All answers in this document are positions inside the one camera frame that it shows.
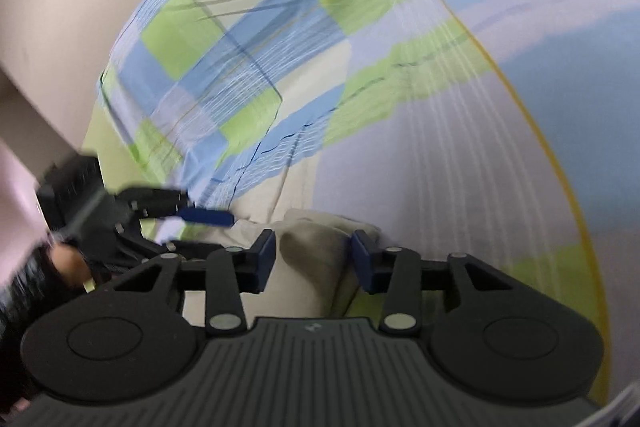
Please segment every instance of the bed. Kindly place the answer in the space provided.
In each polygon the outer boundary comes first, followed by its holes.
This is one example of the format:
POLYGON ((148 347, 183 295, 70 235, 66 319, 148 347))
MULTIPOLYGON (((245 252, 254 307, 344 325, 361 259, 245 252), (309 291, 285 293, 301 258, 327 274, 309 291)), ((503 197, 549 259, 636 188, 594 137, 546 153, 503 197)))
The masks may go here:
POLYGON ((111 187, 500 267, 597 325, 603 403, 640 377, 639 28, 640 0, 143 0, 86 143, 111 187))

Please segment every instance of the black clamp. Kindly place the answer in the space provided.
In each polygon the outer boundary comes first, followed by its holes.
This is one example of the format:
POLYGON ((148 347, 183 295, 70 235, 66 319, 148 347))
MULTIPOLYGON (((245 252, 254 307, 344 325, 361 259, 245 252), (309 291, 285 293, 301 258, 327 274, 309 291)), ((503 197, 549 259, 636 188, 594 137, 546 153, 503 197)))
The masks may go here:
POLYGON ((467 254, 423 261, 382 250, 358 230, 351 239, 358 280, 387 293, 383 333, 414 337, 451 380, 510 403, 553 403, 588 393, 604 352, 586 318, 467 254), (422 324, 422 291, 444 292, 445 310, 422 324))
POLYGON ((88 403, 131 400, 177 378, 207 337, 244 333, 240 293, 264 290, 275 234, 264 230, 248 249, 200 247, 205 259, 165 252, 37 321, 22 360, 39 386, 88 403), (204 330, 181 316, 186 291, 206 291, 204 330))
POLYGON ((76 155, 62 167, 51 169, 37 197, 50 230, 60 241, 79 248, 99 282, 178 248, 187 259, 205 259, 212 248, 184 241, 158 245, 143 237, 141 219, 177 216, 217 227, 231 227, 235 222, 226 210, 198 208, 183 190, 129 187, 111 194, 94 156, 76 155))

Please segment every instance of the screw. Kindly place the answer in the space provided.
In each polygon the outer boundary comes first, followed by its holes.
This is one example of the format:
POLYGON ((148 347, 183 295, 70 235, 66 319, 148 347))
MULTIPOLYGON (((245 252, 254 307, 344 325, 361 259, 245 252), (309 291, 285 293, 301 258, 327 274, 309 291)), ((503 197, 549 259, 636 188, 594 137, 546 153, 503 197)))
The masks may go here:
POLYGON ((222 331, 235 330, 240 324, 242 319, 233 313, 221 313, 209 319, 209 326, 222 331))
POLYGON ((415 317, 407 315, 406 313, 393 313, 385 317, 385 326, 392 330, 410 330, 413 328, 417 321, 415 317))

